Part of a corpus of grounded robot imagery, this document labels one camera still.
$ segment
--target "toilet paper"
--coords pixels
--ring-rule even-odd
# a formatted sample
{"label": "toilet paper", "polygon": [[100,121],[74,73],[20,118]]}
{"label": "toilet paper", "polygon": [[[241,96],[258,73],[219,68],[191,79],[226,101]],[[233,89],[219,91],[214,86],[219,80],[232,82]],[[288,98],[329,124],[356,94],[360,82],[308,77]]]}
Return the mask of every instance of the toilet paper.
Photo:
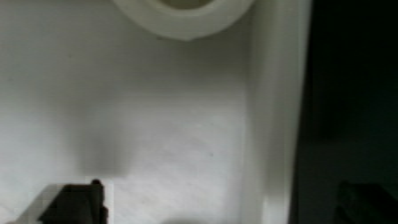
{"label": "toilet paper", "polygon": [[194,40],[239,21],[255,0],[114,0],[136,23],[162,37]]}

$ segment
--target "black object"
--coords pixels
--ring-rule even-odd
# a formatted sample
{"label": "black object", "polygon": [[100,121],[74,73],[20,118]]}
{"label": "black object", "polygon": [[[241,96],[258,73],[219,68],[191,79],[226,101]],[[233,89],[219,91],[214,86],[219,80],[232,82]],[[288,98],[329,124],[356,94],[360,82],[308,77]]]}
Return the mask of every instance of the black object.
{"label": "black object", "polygon": [[66,185],[40,217],[43,224],[107,224],[109,209],[100,180],[89,185]]}
{"label": "black object", "polygon": [[340,185],[335,223],[397,224],[398,201],[381,184]]}

